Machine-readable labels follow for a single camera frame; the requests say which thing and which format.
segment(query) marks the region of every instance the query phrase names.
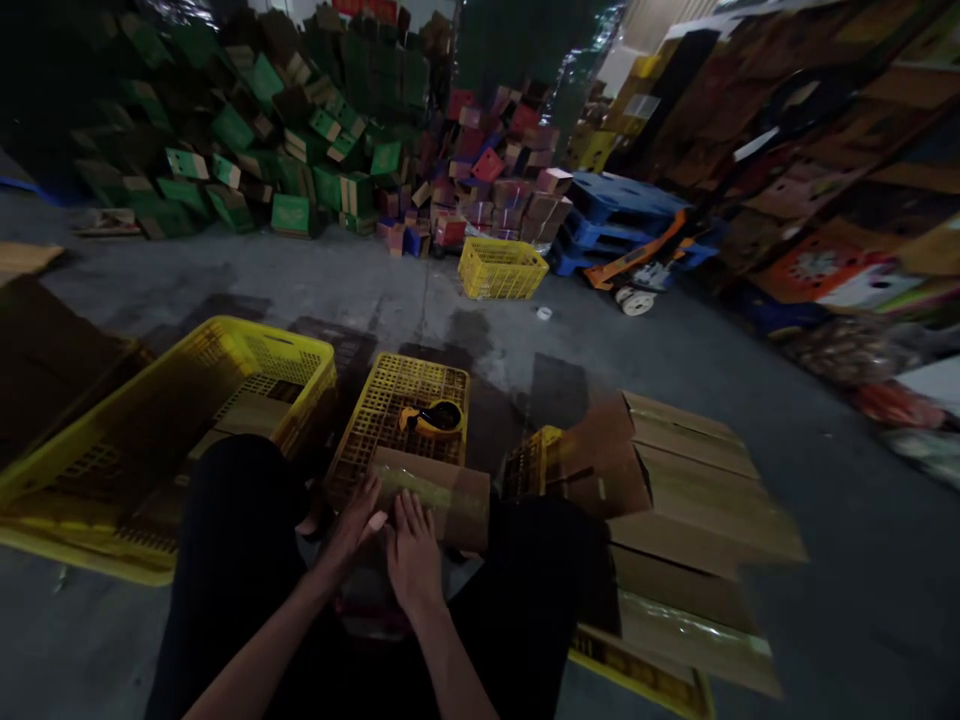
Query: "concrete floor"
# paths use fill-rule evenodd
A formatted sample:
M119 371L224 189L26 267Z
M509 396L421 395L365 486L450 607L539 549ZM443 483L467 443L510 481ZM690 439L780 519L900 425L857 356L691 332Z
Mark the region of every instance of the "concrete floor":
M576 279L535 302L461 295L456 261L390 257L374 238L316 242L213 230L165 242L78 241L32 196L0 195L3 240L70 249L44 284L79 314L163 350L214 314L328 339L341 382L402 350L469 370L468 464L496 470L525 427L569 425L624 387L730 424L797 519L813 562L746 585L789 700L713 683L718 716L957 717L960 499L904 466L842 401L677 290L627 318ZM535 309L553 309L548 322ZM142 713L168 592L0 549L2 718ZM558 717L668 717L570 665Z

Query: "brown cardboard box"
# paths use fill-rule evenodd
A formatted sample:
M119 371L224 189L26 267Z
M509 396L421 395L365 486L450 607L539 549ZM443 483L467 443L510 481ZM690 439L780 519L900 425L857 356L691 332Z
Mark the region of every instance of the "brown cardboard box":
M524 217L520 221L520 239L529 243L553 242L560 232L562 222L540 222Z
M383 483L378 509L390 511L396 494L410 490L433 510L437 539L459 550L487 549L489 475L384 447L377 448L370 467Z
M619 593L623 641L757 692L782 697L763 639L677 608Z
M214 430L228 435L250 433L269 438L290 411L290 404L252 393L240 395Z
M756 635L759 631L737 583L636 552L610 546L617 586L670 607Z
M561 195L551 195L539 190L530 198L527 217L540 222L563 222L573 203Z
M565 432L559 453L560 491L608 520L614 543L731 580L742 564L807 559L722 423L621 392Z

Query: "small white object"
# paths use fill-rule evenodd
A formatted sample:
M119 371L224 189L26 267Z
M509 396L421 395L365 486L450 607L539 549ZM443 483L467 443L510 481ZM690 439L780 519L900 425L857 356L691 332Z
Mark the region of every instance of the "small white object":
M774 135L776 135L778 132L780 132L780 128L779 128L779 127L775 127L775 128L773 128L773 130L768 130L767 132L765 132L765 133L764 133L763 135L761 135L760 137L754 138L753 140L751 140L750 142L748 142L746 145L744 145L743 147L741 147L739 150L737 150L737 151L733 154L733 161L734 161L734 162L740 162L740 161L743 160L745 157L748 157L748 156L750 156L750 155L753 155L757 150L759 150L759 149L767 142L767 140L769 140L770 138L772 138L772 137L773 137Z
M635 292L620 303L620 309L623 310L624 315L636 317L637 315L650 312L656 299L657 296L654 293Z

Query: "person's right hand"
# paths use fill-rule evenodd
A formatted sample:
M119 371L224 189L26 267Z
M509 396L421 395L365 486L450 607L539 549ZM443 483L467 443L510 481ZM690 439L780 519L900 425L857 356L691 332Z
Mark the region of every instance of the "person's right hand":
M440 588L440 549L433 511L424 512L420 498L403 490L394 502L396 528L385 525L387 574L397 602L416 624L445 607Z

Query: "plastic crate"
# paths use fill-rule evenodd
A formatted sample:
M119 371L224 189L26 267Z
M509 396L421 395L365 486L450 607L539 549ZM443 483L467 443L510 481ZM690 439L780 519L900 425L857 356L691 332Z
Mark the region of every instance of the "plastic crate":
M208 320L0 485L0 542L147 585L173 577L184 458L243 393L293 399L271 440L296 456L334 405L327 343Z
M692 682L671 675L620 647L612 636L577 625L568 657L578 665L687 720L714 720L716 711L707 678L692 671Z
M424 406L435 400L450 400L463 410L463 429L458 437L430 440L401 430L400 410ZM378 447L463 465L467 447L470 375L463 370L380 353L370 371L337 454L324 479L324 494L336 510L350 498Z
M558 442L563 430L544 425L510 453L503 473L505 500L524 495L543 495L547 483L557 479L560 467Z
M527 243L467 238L457 272L467 297L527 300L548 269Z

